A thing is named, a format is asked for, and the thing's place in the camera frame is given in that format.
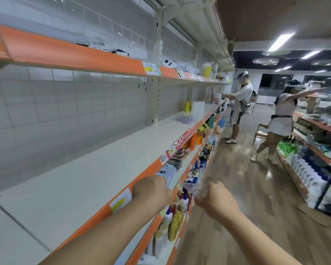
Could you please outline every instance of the person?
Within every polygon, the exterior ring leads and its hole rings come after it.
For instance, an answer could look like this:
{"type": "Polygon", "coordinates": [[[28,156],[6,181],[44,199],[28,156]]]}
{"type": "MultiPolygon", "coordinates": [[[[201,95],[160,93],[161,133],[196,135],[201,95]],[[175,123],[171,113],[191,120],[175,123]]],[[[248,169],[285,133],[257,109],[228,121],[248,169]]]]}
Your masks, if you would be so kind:
{"type": "Polygon", "coordinates": [[[250,158],[252,162],[256,162],[259,153],[268,147],[269,152],[266,156],[266,160],[277,165],[273,154],[275,153],[278,143],[285,136],[289,136],[293,132],[292,116],[296,109],[298,99],[313,93],[327,91],[329,88],[325,87],[304,91],[305,89],[306,86],[298,80],[290,80],[287,82],[283,93],[275,101],[275,114],[271,116],[267,138],[250,158]]]}
{"type": "MultiPolygon", "coordinates": [[[[170,202],[162,176],[149,176],[132,187],[132,200],[93,229],[49,255],[40,265],[113,265],[135,234],[170,202]]],[[[250,265],[301,265],[246,218],[221,182],[207,184],[195,204],[233,236],[250,265]]]]}
{"type": "Polygon", "coordinates": [[[230,112],[230,123],[232,127],[232,135],[225,137],[225,142],[228,144],[236,144],[236,138],[239,133],[239,123],[244,112],[250,107],[250,98],[253,91],[253,86],[249,80],[249,73],[242,72],[237,76],[240,84],[239,92],[235,94],[222,94],[222,98],[234,99],[232,111],[230,112]]]}

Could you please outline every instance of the black belt bag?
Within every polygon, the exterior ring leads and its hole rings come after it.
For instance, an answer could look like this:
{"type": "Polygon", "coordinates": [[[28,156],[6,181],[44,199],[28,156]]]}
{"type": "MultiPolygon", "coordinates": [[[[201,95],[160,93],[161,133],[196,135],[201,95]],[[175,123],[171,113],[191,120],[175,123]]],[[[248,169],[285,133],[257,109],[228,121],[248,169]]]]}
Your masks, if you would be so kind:
{"type": "Polygon", "coordinates": [[[292,116],[291,115],[278,115],[278,114],[271,115],[271,119],[274,119],[274,118],[292,118],[292,116]]]}

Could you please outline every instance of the white sneaker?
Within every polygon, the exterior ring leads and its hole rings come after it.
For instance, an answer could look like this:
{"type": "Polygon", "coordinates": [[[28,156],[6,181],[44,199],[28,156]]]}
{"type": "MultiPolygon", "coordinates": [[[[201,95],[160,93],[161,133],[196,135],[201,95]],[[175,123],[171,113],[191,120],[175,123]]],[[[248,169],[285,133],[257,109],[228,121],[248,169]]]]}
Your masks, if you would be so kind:
{"type": "Polygon", "coordinates": [[[256,162],[256,160],[257,160],[257,154],[254,154],[253,156],[251,156],[250,160],[252,162],[256,162]]]}
{"type": "Polygon", "coordinates": [[[266,155],[266,160],[268,160],[273,165],[278,165],[278,163],[275,161],[272,155],[266,155]]]}
{"type": "Polygon", "coordinates": [[[227,144],[236,144],[236,140],[232,139],[232,138],[229,138],[228,140],[225,141],[225,143],[227,143],[227,144]]]}

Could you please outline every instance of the wooden floor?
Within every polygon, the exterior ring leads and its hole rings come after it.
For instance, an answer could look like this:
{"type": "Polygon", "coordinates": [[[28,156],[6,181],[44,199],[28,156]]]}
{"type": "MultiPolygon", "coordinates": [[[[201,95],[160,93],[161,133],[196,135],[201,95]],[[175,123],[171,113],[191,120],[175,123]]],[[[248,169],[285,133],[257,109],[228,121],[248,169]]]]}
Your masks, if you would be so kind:
{"type": "MultiPolygon", "coordinates": [[[[239,208],[256,226],[303,265],[331,265],[331,227],[298,210],[303,202],[286,171],[269,164],[266,151],[257,163],[252,135],[240,134],[237,145],[222,140],[205,181],[221,181],[239,208]]],[[[247,264],[231,235],[195,206],[173,265],[247,264]]]]}

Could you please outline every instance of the woman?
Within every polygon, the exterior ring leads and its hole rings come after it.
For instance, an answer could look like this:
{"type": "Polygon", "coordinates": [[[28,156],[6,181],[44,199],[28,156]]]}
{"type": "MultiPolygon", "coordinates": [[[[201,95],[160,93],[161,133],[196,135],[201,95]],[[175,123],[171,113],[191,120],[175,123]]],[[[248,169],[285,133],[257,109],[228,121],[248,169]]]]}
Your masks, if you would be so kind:
{"type": "Polygon", "coordinates": [[[292,115],[296,109],[298,98],[302,98],[313,93],[326,92],[329,88],[324,87],[303,91],[305,89],[306,86],[298,80],[288,81],[283,93],[275,101],[275,114],[271,116],[267,138],[265,142],[259,146],[256,153],[250,158],[252,162],[256,162],[258,154],[268,147],[269,153],[266,156],[266,160],[274,165],[277,165],[277,162],[273,158],[273,154],[278,143],[285,136],[289,136],[293,132],[292,115]]]}

